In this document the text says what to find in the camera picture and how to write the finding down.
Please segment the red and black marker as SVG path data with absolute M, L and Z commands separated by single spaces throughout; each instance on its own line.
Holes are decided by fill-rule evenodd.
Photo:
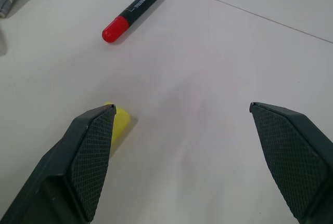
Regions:
M 107 43 L 115 42 L 156 1 L 135 0 L 132 2 L 102 31 L 103 40 Z

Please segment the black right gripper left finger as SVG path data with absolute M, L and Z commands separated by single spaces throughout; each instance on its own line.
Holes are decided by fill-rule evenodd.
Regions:
M 90 224 L 105 182 L 116 107 L 77 116 L 40 159 L 0 224 Z

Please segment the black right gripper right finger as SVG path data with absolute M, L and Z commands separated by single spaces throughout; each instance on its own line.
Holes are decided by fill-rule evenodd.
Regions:
M 299 224 L 333 224 L 333 142 L 304 114 L 253 102 L 267 166 Z

